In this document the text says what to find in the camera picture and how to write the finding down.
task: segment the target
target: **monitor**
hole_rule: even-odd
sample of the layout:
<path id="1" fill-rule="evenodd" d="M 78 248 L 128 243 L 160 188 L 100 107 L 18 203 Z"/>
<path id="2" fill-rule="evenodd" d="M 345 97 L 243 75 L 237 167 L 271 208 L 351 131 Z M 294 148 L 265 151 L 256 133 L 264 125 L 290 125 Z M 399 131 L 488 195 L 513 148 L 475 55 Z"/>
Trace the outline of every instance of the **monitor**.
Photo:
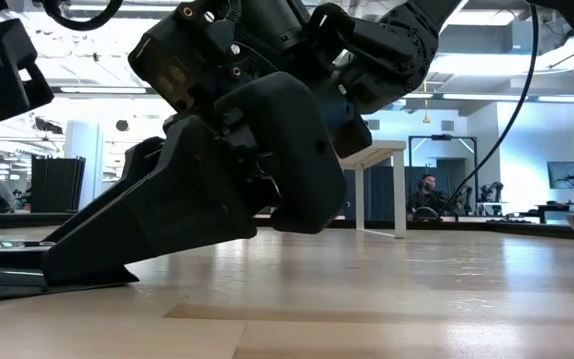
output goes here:
<path id="1" fill-rule="evenodd" d="M 548 182 L 551 189 L 574 188 L 574 179 L 566 180 L 570 175 L 574 175 L 574 161 L 548 162 Z"/>

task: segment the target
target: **wooden floor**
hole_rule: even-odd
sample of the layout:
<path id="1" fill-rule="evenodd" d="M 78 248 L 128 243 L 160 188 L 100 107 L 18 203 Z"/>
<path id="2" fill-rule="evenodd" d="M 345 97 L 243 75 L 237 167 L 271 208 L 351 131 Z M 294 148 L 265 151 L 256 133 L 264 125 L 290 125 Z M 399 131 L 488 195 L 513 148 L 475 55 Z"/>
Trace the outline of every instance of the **wooden floor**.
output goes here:
<path id="1" fill-rule="evenodd" d="M 572 240 L 263 231 L 130 270 L 0 302 L 0 358 L 574 359 Z"/>

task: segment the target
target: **white table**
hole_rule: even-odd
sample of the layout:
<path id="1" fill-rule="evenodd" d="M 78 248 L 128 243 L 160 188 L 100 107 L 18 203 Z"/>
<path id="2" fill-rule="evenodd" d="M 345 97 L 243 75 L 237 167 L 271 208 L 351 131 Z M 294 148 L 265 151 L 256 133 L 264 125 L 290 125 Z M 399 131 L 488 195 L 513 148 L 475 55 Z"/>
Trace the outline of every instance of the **white table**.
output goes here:
<path id="1" fill-rule="evenodd" d="M 404 141 L 374 140 L 373 143 L 345 159 L 340 159 L 343 169 L 352 169 L 356 173 L 356 230 L 371 234 L 402 239 L 407 232 L 407 208 L 405 197 L 405 148 Z M 365 230 L 365 187 L 363 177 L 365 169 L 380 162 L 394 158 L 394 235 Z"/>

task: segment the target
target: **pillar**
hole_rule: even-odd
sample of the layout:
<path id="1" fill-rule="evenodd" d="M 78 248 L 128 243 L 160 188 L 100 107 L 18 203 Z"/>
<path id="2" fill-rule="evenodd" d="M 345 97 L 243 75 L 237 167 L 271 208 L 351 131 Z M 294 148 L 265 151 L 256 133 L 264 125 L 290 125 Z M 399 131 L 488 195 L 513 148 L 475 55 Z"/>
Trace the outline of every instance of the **pillar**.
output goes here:
<path id="1" fill-rule="evenodd" d="M 95 121 L 69 121 L 66 126 L 64 158 L 86 159 L 81 185 L 79 209 L 88 205 L 102 193 L 104 168 L 104 136 L 101 125 Z"/>

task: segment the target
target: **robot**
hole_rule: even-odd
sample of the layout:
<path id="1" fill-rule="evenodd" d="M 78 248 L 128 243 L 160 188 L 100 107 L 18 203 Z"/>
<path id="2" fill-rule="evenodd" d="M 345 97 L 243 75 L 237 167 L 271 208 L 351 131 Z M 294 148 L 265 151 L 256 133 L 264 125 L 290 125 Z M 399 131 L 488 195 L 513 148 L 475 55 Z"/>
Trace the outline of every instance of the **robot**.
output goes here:
<path id="1" fill-rule="evenodd" d="M 422 83 L 459 2 L 409 0 L 377 22 L 332 3 L 311 16 L 300 0 L 180 3 L 128 57 L 177 111 L 166 139 L 129 149 L 120 181 L 33 246 L 39 254 L 22 260 L 0 243 L 0 267 L 34 270 L 49 288 L 134 281 L 123 265 L 254 237 L 253 216 L 268 206 L 276 230 L 320 232 L 344 203 L 338 158 L 371 143 L 361 115 Z M 574 27 L 570 2 L 530 2 Z M 58 0 L 41 3 L 82 31 L 103 25 L 121 0 L 87 24 L 61 17 Z M 0 23 L 0 121 L 52 100 L 36 58 L 21 22 Z M 8 272 L 0 282 L 24 278 Z"/>

